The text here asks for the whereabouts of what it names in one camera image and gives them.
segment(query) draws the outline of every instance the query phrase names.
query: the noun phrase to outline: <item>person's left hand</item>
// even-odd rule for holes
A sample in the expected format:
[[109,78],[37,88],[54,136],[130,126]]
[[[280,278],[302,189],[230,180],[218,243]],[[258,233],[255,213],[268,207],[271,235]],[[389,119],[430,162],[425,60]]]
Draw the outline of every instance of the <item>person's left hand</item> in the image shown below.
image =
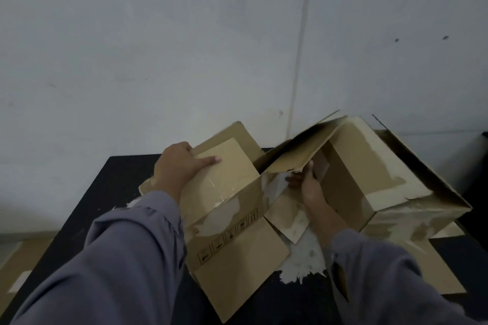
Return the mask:
[[178,204],[185,185],[201,169],[221,161],[217,156],[196,158],[191,150],[187,142],[170,145],[154,165],[154,176],[151,179],[153,190],[165,191]]

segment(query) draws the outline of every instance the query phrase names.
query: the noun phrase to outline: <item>person's right arm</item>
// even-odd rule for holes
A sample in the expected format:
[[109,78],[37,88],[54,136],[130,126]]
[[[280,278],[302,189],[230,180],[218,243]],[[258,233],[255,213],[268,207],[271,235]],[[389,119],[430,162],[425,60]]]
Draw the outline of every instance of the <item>person's right arm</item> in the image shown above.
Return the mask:
[[458,313],[422,279],[417,262],[406,250],[349,229],[327,204],[312,166],[309,163],[289,183],[302,188],[303,204],[322,247],[345,325],[478,323]]

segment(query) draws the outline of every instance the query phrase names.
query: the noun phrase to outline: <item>person's left arm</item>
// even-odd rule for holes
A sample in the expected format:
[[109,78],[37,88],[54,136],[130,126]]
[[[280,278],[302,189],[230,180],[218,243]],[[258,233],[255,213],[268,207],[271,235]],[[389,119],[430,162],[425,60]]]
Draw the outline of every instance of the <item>person's left arm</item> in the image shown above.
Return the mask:
[[178,203],[185,184],[219,161],[167,148],[153,189],[132,208],[97,218],[80,254],[27,298],[14,324],[169,324],[186,248]]

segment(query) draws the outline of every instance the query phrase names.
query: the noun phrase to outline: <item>black object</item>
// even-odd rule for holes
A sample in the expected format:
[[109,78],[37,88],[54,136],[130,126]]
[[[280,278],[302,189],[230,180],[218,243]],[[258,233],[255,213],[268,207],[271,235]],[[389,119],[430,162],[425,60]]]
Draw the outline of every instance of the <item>black object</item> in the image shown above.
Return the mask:
[[[54,238],[37,266],[29,275],[0,318],[10,322],[27,296],[52,272],[73,258],[83,248],[92,221],[113,209],[125,207],[139,196],[138,186],[152,175],[159,155],[110,157],[81,201]],[[431,241],[469,294],[447,296],[461,303],[474,319],[488,319],[488,253],[471,237]],[[221,323],[204,292],[185,269],[176,297],[172,323]],[[303,283],[283,284],[273,273],[227,324],[341,324],[328,277],[309,275]]]

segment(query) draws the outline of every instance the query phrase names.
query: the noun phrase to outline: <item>sleeve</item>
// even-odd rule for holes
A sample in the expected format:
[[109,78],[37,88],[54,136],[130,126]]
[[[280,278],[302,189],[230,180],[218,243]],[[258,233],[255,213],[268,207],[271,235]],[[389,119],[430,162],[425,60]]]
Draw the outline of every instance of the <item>sleeve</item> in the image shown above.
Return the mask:
[[[339,232],[324,249],[337,308],[345,325],[471,325],[422,279],[415,259],[390,242],[369,240],[354,230]],[[337,289],[337,268],[344,273],[347,299]]]
[[97,218],[85,248],[23,303],[14,324],[170,324],[186,257],[180,210],[152,191]]

